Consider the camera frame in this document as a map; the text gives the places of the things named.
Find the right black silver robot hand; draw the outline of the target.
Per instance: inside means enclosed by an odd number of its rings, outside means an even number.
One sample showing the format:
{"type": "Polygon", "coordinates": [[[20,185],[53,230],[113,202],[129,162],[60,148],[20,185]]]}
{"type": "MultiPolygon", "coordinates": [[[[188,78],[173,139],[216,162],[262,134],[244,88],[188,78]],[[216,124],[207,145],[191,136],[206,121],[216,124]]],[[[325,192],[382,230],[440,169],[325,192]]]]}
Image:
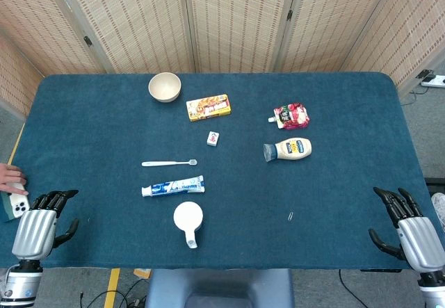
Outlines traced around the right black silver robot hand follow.
{"type": "Polygon", "coordinates": [[[403,188],[393,191],[375,187],[398,234],[398,248],[383,242],[374,229],[369,236],[382,252],[406,261],[418,273],[444,269],[444,247],[431,220],[424,216],[416,200],[403,188]]]}

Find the person's bare hand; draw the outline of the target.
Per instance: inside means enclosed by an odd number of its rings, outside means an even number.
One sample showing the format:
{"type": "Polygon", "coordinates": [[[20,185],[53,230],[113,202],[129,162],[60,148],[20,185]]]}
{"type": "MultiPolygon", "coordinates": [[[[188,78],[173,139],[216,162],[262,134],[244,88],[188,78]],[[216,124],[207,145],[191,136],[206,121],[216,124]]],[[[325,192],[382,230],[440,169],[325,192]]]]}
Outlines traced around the person's bare hand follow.
{"type": "Polygon", "coordinates": [[[0,164],[1,191],[6,193],[16,193],[27,196],[28,191],[24,189],[27,180],[20,168],[6,163],[0,164]]]}

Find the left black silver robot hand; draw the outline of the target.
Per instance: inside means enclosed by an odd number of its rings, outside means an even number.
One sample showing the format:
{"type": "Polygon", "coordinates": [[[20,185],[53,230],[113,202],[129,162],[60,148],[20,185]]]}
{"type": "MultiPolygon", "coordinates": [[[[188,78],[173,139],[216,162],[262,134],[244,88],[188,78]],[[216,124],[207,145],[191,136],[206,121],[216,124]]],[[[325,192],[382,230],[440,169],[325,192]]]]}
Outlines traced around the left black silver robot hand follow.
{"type": "Polygon", "coordinates": [[[19,260],[41,261],[69,241],[76,234],[79,220],[73,219],[69,229],[59,236],[56,226],[67,201],[78,193],[78,190],[51,191],[37,197],[20,218],[12,254],[19,260]]]}

